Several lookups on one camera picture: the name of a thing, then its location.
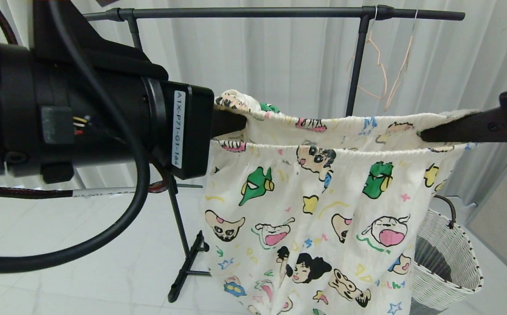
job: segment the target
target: basket handle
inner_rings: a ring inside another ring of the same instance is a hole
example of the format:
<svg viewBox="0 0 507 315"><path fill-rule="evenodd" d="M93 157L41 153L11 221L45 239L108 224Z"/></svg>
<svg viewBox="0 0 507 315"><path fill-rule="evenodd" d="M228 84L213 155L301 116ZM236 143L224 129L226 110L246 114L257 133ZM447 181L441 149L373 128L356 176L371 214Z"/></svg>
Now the basket handle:
<svg viewBox="0 0 507 315"><path fill-rule="evenodd" d="M450 221L450 223L448 223L448 227L450 229L453 229L454 228L454 224L455 224L455 206L454 206L454 204L451 203L451 201L449 199L447 199L446 197L444 197L444 196L434 195L434 198L442 199L445 202L447 202L448 206L450 206L451 221Z"/></svg>

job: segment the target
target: black clothes rack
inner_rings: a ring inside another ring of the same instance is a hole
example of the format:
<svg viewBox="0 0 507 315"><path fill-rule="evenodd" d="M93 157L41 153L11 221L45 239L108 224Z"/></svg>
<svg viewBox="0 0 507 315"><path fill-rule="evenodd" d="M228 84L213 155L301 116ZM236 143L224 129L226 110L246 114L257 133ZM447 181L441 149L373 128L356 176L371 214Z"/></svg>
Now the black clothes rack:
<svg viewBox="0 0 507 315"><path fill-rule="evenodd" d="M357 86L360 77L360 66L364 53L364 45L370 20L388 20L390 18L421 18L429 20L461 21L465 18L464 12L451 12L441 10L409 10L396 9L390 6L362 6L362 7L298 7L298 8L160 8L160 9L133 9L112 8L106 12L84 14L88 21L111 20L116 22L127 21L133 37L135 48L143 49L139 36L139 18L360 18L357 49L353 64L353 76L349 88L346 116L353 115ZM203 232L199 231L191 248L187 243L185 228L177 201L177 185L175 178L171 176L169 185L171 206L174 210L175 222L181 238L185 261L179 270L175 282L171 285L168 293L168 301L173 303L179 297L179 293L188 275L209 276L207 271L192 270L191 267L199 252L209 251L208 244L203 242Z"/></svg>

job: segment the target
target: cable label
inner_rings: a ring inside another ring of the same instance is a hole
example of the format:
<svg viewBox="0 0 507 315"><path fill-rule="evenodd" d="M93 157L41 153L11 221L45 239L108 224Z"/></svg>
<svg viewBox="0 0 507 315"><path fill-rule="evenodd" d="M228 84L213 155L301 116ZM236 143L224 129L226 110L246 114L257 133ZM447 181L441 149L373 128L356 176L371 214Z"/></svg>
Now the cable label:
<svg viewBox="0 0 507 315"><path fill-rule="evenodd" d="M174 126L171 133L171 164L182 168L183 130L185 123L185 92L174 92Z"/></svg>

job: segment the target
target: wicker basket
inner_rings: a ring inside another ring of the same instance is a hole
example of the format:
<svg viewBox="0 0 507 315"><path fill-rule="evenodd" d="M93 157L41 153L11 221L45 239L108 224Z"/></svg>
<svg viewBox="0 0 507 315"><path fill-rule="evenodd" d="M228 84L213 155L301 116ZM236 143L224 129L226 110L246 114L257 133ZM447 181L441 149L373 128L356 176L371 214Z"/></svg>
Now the wicker basket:
<svg viewBox="0 0 507 315"><path fill-rule="evenodd" d="M429 210L415 246L411 315L435 315L483 287L483 273L461 226Z"/></svg>

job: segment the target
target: white curtain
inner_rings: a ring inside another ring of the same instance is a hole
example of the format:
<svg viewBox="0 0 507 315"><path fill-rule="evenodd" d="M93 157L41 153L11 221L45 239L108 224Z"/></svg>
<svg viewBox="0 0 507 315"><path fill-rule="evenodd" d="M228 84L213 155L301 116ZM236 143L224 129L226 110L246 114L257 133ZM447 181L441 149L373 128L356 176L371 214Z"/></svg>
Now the white curtain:
<svg viewBox="0 0 507 315"><path fill-rule="evenodd" d="M120 0L101 8L75 0L83 13L111 7L340 7L387 4L395 8L463 11L463 21L390 19L371 22L373 42L381 52L388 93L399 73L413 34L407 72L384 112L378 100L360 89L355 116L408 115L498 106L507 90L507 0ZM22 44L28 43L25 1L0 0ZM145 53L164 66L173 81L211 88L215 95L235 88L287 114L313 118L345 115L358 18L181 18L139 20ZM132 45L125 22L96 21L107 40ZM384 79L377 51L367 44L359 85L380 94ZM463 157L444 195L465 203L480 202L507 165L507 144L485 144ZM159 177L153 174L153 180ZM202 178L186 181L203 182ZM135 183L133 164L80 168L75 179L43 185L37 177L0 177L0 185L43 188L115 187Z"/></svg>

